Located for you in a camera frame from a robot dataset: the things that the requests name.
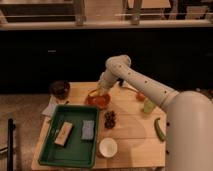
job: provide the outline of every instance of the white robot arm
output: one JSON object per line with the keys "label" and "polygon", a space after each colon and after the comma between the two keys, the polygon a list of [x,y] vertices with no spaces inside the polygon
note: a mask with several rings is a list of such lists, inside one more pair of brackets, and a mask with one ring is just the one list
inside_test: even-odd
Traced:
{"label": "white robot arm", "polygon": [[194,91],[179,93],[132,70],[130,65],[127,55],[109,58],[99,80],[100,92],[122,78],[167,113],[166,171],[212,171],[212,102]]}

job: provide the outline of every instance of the green cucumber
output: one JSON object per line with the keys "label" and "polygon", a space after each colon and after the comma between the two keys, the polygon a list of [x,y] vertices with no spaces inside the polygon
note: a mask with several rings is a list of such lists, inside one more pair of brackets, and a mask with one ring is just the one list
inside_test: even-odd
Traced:
{"label": "green cucumber", "polygon": [[160,118],[156,118],[154,122],[155,132],[161,142],[164,142],[166,140],[166,136],[164,135],[163,131],[161,130],[158,121]]}

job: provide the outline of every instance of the green plastic tray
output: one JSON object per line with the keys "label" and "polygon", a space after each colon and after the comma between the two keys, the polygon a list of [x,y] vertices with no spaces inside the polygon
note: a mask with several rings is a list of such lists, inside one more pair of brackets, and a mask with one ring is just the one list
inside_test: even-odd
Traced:
{"label": "green plastic tray", "polygon": [[[83,120],[94,120],[94,139],[81,140]],[[54,143],[62,124],[73,123],[64,147]],[[95,163],[99,110],[92,106],[58,105],[52,117],[38,162],[40,165],[92,168]]]}

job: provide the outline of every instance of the brown bowl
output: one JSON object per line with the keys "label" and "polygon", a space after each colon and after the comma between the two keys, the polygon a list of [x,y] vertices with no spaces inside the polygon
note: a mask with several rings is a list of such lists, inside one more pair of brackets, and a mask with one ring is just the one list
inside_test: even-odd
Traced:
{"label": "brown bowl", "polygon": [[106,109],[109,102],[110,102],[110,95],[109,94],[104,94],[102,96],[95,96],[95,97],[88,95],[87,98],[86,98],[86,104],[87,105],[96,106],[99,109]]}

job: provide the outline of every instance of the wooden tabletop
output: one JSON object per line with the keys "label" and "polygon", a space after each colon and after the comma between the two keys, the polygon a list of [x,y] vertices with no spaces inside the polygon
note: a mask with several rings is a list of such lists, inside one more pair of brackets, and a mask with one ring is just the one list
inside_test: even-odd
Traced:
{"label": "wooden tabletop", "polygon": [[[129,8],[133,8],[134,0],[128,0]],[[142,0],[141,8],[171,8],[169,0]]]}
{"label": "wooden tabletop", "polygon": [[[71,83],[70,104],[83,105],[88,93],[96,88],[96,82]],[[110,159],[96,155],[94,169],[158,167],[165,166],[165,143],[158,140],[154,130],[154,120],[160,117],[160,126],[165,132],[165,113],[156,107],[150,115],[142,112],[143,102],[136,93],[116,84],[109,92],[111,101],[106,110],[100,112],[98,141],[104,137],[114,138],[118,144],[117,154]],[[116,126],[107,130],[104,127],[104,113],[116,113]],[[49,128],[49,117],[45,117],[41,128],[31,168],[32,170],[55,170],[56,167],[41,166],[38,157]]]}

